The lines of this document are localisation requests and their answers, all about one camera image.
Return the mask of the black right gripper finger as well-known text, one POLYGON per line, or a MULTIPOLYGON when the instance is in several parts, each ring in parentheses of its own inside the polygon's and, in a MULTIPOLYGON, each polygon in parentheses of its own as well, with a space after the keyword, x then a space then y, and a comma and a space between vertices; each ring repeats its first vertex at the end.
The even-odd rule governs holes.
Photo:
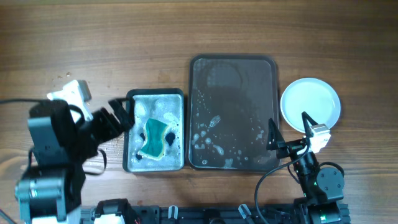
POLYGON ((285 147, 285 140, 282 137, 277 125, 274 120, 270 118, 268 120, 268 136, 267 136, 267 150, 279 150, 285 147))
POLYGON ((302 112, 302 121, 306 137, 313 137, 310 127, 317 125, 318 123, 314 121, 305 111, 302 112))

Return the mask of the white plate blue streak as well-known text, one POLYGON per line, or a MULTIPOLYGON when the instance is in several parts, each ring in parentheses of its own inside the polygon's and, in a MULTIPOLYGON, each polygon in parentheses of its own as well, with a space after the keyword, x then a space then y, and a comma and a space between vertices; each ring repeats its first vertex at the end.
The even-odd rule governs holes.
POLYGON ((341 102, 336 91, 316 78, 301 78, 292 82, 280 98, 280 110, 285 121, 304 133, 302 113, 317 123, 332 128, 340 118, 341 102))

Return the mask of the green yellow sponge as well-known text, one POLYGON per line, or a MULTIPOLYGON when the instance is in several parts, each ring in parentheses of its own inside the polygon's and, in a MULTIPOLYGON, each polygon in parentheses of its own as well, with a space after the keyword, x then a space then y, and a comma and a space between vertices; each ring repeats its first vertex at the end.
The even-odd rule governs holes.
POLYGON ((157 119, 149 118, 144 126, 145 141, 138 154, 159 161, 165 153, 165 135, 169 126, 157 119))

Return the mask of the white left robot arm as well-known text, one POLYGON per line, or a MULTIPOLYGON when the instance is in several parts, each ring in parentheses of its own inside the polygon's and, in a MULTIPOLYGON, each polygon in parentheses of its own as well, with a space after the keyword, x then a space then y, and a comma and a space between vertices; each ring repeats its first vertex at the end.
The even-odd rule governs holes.
POLYGON ((88 173, 86 160, 104 154, 99 145, 132 128, 134 121, 125 110, 124 98, 108 103, 109 113, 101 108, 93 119, 74 121, 72 112, 82 110, 65 100, 37 100, 29 111, 28 128, 34 142, 29 164, 15 187, 20 218, 32 223, 39 217, 67 220, 67 215, 81 205, 81 189, 88 173))

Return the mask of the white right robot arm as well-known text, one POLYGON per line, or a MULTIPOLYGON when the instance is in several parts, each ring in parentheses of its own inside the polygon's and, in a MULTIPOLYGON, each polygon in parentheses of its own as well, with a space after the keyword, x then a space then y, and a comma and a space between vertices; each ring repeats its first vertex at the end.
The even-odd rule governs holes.
POLYGON ((330 140, 330 129, 315 122, 306 112, 302 113, 302 121, 304 137, 287 142, 274 120, 269 119, 267 150, 275 151, 278 159, 290 158, 290 162, 261 177, 254 194, 256 209, 260 210, 257 196, 261 182, 286 167, 303 192, 303 197, 296 198, 292 205, 294 223, 350 223, 348 206, 340 203, 344 198, 343 168, 334 162, 319 163, 315 156, 330 140))

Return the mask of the dark brown serving tray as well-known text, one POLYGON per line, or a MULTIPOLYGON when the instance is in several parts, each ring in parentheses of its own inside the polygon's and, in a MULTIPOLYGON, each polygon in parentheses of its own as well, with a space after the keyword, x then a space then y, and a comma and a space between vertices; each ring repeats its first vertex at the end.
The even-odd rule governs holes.
POLYGON ((187 161, 195 170, 267 172, 268 120, 279 122, 277 65, 266 55, 200 54, 190 62, 187 161))

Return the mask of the black soapy water tub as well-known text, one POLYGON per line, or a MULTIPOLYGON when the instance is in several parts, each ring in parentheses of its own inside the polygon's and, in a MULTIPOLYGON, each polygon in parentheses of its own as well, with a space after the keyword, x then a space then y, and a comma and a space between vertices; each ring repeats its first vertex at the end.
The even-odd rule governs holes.
POLYGON ((175 171, 184 166, 184 95, 178 88, 136 89, 126 95, 133 98, 134 126, 125 132, 123 169, 126 172, 175 171), (149 118, 168 124, 165 153, 156 161, 138 154, 145 141, 144 126, 149 118))

